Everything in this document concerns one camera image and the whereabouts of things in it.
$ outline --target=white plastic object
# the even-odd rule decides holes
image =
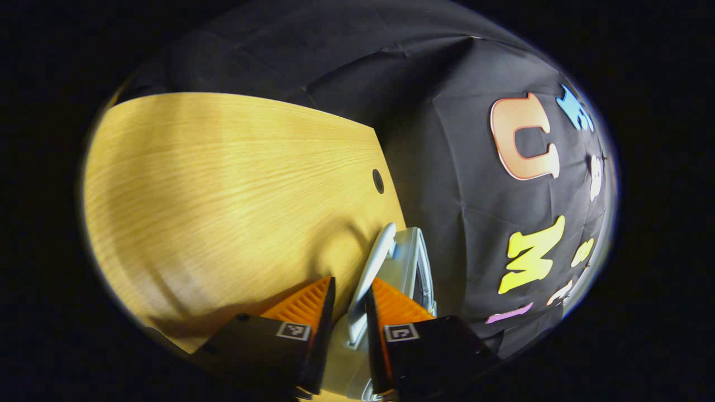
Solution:
[[[378,275],[378,271],[383,266],[385,258],[395,249],[395,233],[397,226],[390,222],[387,224],[378,235],[378,239],[373,245],[373,250],[370,252],[368,261],[365,263],[363,275],[360,277],[358,288],[352,295],[352,302],[347,310],[347,331],[350,336],[350,345],[358,344],[367,329],[368,316],[365,314],[364,308],[360,301],[365,297],[365,294],[373,284],[373,280]]]
[[[603,181],[603,168],[601,161],[595,155],[591,155],[591,201],[601,193],[601,182]]]

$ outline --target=blue letter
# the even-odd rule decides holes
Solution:
[[[578,101],[578,99],[576,99],[571,91],[566,88],[565,85],[561,86],[566,93],[563,95],[563,99],[556,98],[558,106],[561,106],[561,109],[563,109],[566,116],[568,116],[576,129],[583,131],[586,129],[586,123],[588,123],[588,128],[593,131],[593,122],[591,121],[591,117],[583,108],[583,105]]]

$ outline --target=orange gripper pad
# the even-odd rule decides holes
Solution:
[[[383,358],[385,359],[388,378],[392,380],[393,370],[388,358],[388,345],[385,342],[385,325],[418,323],[432,320],[435,317],[417,302],[380,278],[375,278],[373,281],[373,294],[375,295],[375,308],[378,311],[378,327],[380,328],[380,344],[383,347]]]
[[[318,324],[320,323],[322,306],[325,302],[329,285],[330,276],[326,276],[293,293],[289,298],[261,314],[261,317],[310,325],[309,343],[312,343],[315,331],[317,331]]]

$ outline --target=wooden table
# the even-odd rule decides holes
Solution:
[[[405,229],[372,128],[233,94],[112,107],[83,192],[108,288],[140,325],[188,353],[236,314],[258,315],[325,275],[336,277],[337,320],[380,229]]]

